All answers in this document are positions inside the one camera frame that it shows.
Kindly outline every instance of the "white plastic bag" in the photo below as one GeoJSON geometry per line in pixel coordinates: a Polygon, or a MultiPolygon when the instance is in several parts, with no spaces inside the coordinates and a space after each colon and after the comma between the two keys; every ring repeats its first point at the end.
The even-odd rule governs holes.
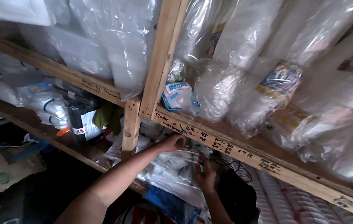
{"type": "Polygon", "coordinates": [[[0,19],[52,26],[69,23],[70,11],[66,0],[0,0],[0,19]]]}
{"type": "Polygon", "coordinates": [[[227,20],[229,14],[225,16],[227,23],[218,24],[213,36],[221,34],[219,40],[211,39],[213,49],[209,55],[213,52],[212,58],[217,61],[249,69],[267,41],[282,3],[282,0],[239,1],[231,18],[227,20]]]}
{"type": "Polygon", "coordinates": [[[229,110],[236,87],[244,79],[244,73],[239,67],[211,58],[200,59],[197,68],[200,75],[192,99],[198,107],[198,115],[211,122],[221,121],[229,110]]]}
{"type": "Polygon", "coordinates": [[[248,73],[226,116],[246,138],[256,135],[275,109],[287,105],[302,78],[302,70],[295,64],[266,58],[260,58],[248,73]]]}
{"type": "Polygon", "coordinates": [[[51,43],[67,66],[103,79],[112,79],[106,52],[97,40],[84,37],[73,26],[48,29],[51,43]]]}

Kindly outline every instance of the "wooden plank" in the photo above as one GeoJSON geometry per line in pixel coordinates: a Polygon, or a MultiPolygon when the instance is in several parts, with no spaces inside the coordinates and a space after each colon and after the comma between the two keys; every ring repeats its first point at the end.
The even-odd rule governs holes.
{"type": "Polygon", "coordinates": [[[121,102],[120,91],[114,86],[114,82],[112,81],[71,69],[37,52],[28,50],[5,39],[0,39],[0,52],[26,62],[47,74],[63,79],[105,100],[125,107],[125,102],[121,102]]]}
{"type": "MultiPolygon", "coordinates": [[[[37,137],[49,142],[56,148],[84,162],[90,167],[93,167],[99,172],[105,173],[111,168],[110,165],[102,165],[96,162],[97,158],[102,157],[107,149],[109,149],[109,145],[105,141],[100,142],[96,146],[76,145],[70,132],[63,136],[57,137],[56,133],[58,130],[51,125],[41,124],[34,111],[25,108],[18,108],[1,100],[0,116],[36,135],[37,137]]],[[[140,194],[144,194],[146,184],[136,179],[132,182],[129,188],[140,194]]]]}
{"type": "Polygon", "coordinates": [[[163,0],[140,116],[152,120],[169,73],[189,0],[163,0]]]}
{"type": "Polygon", "coordinates": [[[123,144],[121,149],[121,160],[129,158],[135,152],[138,142],[141,118],[139,117],[140,99],[134,97],[127,100],[124,114],[123,144]]]}
{"type": "Polygon", "coordinates": [[[157,107],[153,121],[353,212],[351,183],[339,180],[312,163],[303,163],[296,155],[261,136],[245,139],[229,124],[192,120],[169,113],[162,105],[157,107]]]}

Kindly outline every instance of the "wooden shelf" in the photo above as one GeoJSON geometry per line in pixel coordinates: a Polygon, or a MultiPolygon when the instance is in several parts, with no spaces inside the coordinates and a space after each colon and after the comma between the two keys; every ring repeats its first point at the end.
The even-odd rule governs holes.
{"type": "Polygon", "coordinates": [[[192,120],[168,112],[162,104],[157,106],[153,121],[353,212],[352,183],[302,162],[260,135],[246,139],[227,123],[192,120]]]}
{"type": "Polygon", "coordinates": [[[63,79],[107,101],[125,107],[125,102],[122,102],[120,98],[120,91],[114,86],[113,81],[104,80],[71,69],[66,65],[5,39],[0,39],[0,52],[26,62],[47,74],[63,79]]]}
{"type": "MultiPolygon", "coordinates": [[[[34,111],[26,108],[18,108],[1,100],[0,116],[102,173],[110,168],[107,163],[101,164],[96,162],[98,158],[103,158],[103,154],[110,147],[105,141],[95,146],[78,146],[74,143],[70,132],[58,137],[56,133],[59,130],[51,125],[41,124],[34,111]]],[[[129,188],[140,194],[143,194],[145,191],[144,184],[139,180],[135,180],[129,188]]]]}
{"type": "Polygon", "coordinates": [[[8,54],[47,74],[53,75],[107,101],[124,107],[123,158],[127,158],[133,154],[133,150],[138,141],[141,123],[141,119],[138,116],[141,100],[138,97],[135,96],[122,102],[120,91],[114,86],[113,81],[81,73],[5,39],[0,39],[0,52],[8,54]]]}

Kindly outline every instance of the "hand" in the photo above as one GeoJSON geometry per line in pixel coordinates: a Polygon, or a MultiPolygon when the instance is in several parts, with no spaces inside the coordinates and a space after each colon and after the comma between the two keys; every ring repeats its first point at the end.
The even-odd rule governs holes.
{"type": "Polygon", "coordinates": [[[201,172],[200,165],[197,163],[196,164],[196,180],[197,183],[199,184],[201,190],[203,191],[203,194],[213,194],[215,193],[215,177],[217,175],[217,172],[212,168],[211,163],[209,162],[209,159],[205,157],[205,155],[202,152],[200,153],[200,159],[203,161],[204,165],[204,172],[201,172]]]}
{"type": "Polygon", "coordinates": [[[181,134],[171,134],[167,138],[159,141],[154,147],[158,148],[160,153],[173,152],[176,150],[186,151],[183,145],[186,143],[186,137],[181,134]]]}

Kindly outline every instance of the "clear plastic bag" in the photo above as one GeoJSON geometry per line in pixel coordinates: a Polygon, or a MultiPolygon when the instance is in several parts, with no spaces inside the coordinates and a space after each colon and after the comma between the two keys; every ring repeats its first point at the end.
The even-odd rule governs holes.
{"type": "Polygon", "coordinates": [[[0,0],[0,19],[52,26],[69,23],[70,11],[66,0],[0,0]]]}
{"type": "Polygon", "coordinates": [[[194,85],[193,101],[197,101],[195,105],[199,116],[211,122],[221,121],[229,110],[234,91],[244,78],[244,72],[238,67],[210,58],[200,59],[197,69],[200,75],[194,85]]]}
{"type": "Polygon", "coordinates": [[[67,117],[59,120],[56,117],[42,111],[38,111],[37,116],[41,119],[41,123],[46,125],[53,125],[56,129],[59,130],[67,128],[68,126],[67,117]]]}
{"type": "Polygon", "coordinates": [[[213,52],[212,58],[217,61],[249,69],[267,41],[282,3],[282,0],[239,1],[231,18],[227,19],[230,16],[227,13],[215,28],[208,54],[213,52]]]}
{"type": "Polygon", "coordinates": [[[169,82],[182,82],[184,74],[187,74],[187,66],[204,56],[221,2],[221,0],[190,1],[176,43],[168,75],[169,82]]]}
{"type": "Polygon", "coordinates": [[[140,94],[149,68],[161,0],[76,1],[72,1],[72,8],[74,14],[80,15],[77,17],[85,33],[98,37],[107,50],[121,100],[140,94]]]}
{"type": "Polygon", "coordinates": [[[75,26],[50,27],[51,43],[70,68],[111,80],[106,51],[97,40],[80,35],[75,26]]]}
{"type": "Polygon", "coordinates": [[[295,64],[260,58],[238,87],[226,120],[246,138],[256,135],[275,109],[287,105],[301,78],[302,69],[295,64]]]}
{"type": "Polygon", "coordinates": [[[18,28],[30,48],[35,48],[38,53],[51,59],[62,59],[51,43],[48,27],[19,23],[18,28]]]}
{"type": "Polygon", "coordinates": [[[263,55],[306,67],[353,22],[353,0],[298,0],[285,14],[263,55]]]}

